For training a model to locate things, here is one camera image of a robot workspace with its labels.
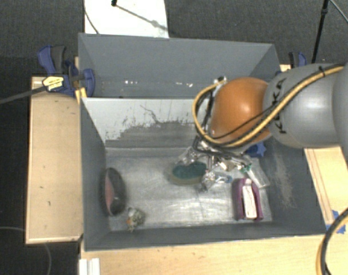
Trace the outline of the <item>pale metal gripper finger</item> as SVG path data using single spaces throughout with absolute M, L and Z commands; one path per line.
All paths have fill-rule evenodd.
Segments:
M 200 191 L 207 192 L 216 182 L 219 174 L 213 170 L 206 170 L 200 181 Z
M 177 161 L 175 162 L 176 166 L 189 166 L 198 160 L 198 154 L 194 150 L 185 150 L 179 155 Z

